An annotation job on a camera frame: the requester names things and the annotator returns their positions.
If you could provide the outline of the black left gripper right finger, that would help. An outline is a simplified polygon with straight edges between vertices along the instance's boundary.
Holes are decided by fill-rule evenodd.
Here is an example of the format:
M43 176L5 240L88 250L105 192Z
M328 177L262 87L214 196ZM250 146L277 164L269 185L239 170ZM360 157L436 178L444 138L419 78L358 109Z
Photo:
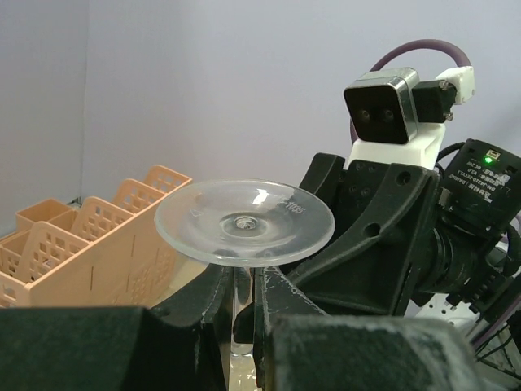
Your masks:
M517 390L520 342L435 295L414 317L332 316L276 267L255 273L263 390Z

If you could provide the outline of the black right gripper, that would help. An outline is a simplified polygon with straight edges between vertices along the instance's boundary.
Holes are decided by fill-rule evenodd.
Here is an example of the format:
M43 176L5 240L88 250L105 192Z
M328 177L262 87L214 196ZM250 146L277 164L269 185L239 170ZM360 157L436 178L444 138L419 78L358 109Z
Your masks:
M429 262L439 183L434 169L317 153L300 188L331 208L334 234L317 254L256 273L270 282L239 313L235 340L259 340L282 315L402 315Z

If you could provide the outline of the short clear wine glass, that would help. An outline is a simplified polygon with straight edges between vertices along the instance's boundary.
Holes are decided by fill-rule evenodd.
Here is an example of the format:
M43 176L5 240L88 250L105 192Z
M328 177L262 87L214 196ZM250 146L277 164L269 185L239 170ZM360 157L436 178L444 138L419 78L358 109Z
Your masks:
M155 212L160 236L180 254L234 269L231 354L252 353L239 338L239 315L253 302L254 272L304 260L331 239L335 219L315 195L253 179L198 182L166 196Z

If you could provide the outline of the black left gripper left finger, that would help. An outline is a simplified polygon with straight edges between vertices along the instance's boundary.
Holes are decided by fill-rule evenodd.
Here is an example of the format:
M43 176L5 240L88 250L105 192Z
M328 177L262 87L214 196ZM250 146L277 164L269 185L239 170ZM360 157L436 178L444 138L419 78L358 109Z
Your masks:
M158 305L7 309L4 390L224 390L232 270L209 266Z

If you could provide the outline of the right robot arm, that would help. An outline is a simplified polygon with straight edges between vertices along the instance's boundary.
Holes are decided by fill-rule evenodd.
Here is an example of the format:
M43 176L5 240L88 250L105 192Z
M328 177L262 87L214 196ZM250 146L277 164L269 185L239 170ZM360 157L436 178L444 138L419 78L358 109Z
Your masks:
M316 154L303 190L336 228L327 246L281 267L330 315L401 316L435 294L489 321L519 294L520 159L476 139L441 151L447 167Z

